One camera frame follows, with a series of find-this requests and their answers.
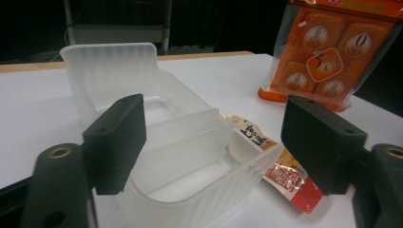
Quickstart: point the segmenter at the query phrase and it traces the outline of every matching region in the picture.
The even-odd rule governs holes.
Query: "orange box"
[[[397,36],[403,2],[361,0],[359,7],[351,0],[290,3],[295,4],[287,5],[259,96],[285,103],[296,94],[333,111],[345,110],[350,95],[386,53],[391,35]]]

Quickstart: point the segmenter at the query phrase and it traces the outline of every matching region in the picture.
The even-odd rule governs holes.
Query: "table surface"
[[[272,57],[251,52],[158,57],[158,66],[174,74],[212,107],[235,113],[279,140],[284,105],[261,100],[260,83]],[[82,141],[64,63],[0,66],[0,188],[30,175],[34,160],[57,143]],[[369,133],[365,147],[403,146],[403,119],[352,96],[341,117]],[[311,214],[301,213],[262,180],[242,210],[223,227],[355,227],[351,198],[324,197]],[[125,227],[113,198],[96,197],[101,227]]]

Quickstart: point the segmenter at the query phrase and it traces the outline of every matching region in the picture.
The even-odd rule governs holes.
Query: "orange package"
[[[322,193],[301,164],[284,149],[275,166],[264,175],[279,192],[305,213],[314,211]]]
[[[348,108],[349,96],[386,53],[403,19],[401,1],[361,2],[290,1],[296,4],[286,8],[259,96],[285,103],[296,94],[333,111]]]

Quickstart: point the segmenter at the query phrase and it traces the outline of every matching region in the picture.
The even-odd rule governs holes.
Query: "snack package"
[[[293,0],[287,5],[262,99],[288,94],[343,111],[401,30],[399,0]]]
[[[262,150],[267,150],[277,144],[254,123],[228,113],[221,113],[221,115]],[[236,157],[237,160],[242,160],[242,155],[236,155]],[[287,149],[284,149],[276,164],[267,171],[264,179],[305,213],[311,213],[322,198],[318,187]]]

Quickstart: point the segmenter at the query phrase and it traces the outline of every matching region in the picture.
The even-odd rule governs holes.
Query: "snack wrapper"
[[[221,115],[233,123],[238,131],[262,150],[267,150],[277,144],[269,134],[256,124],[237,115],[228,113],[221,113]],[[242,160],[241,155],[237,155],[236,159]],[[311,213],[322,198],[322,193],[318,187],[287,149],[284,149],[276,164],[267,171],[264,179],[305,213]]]

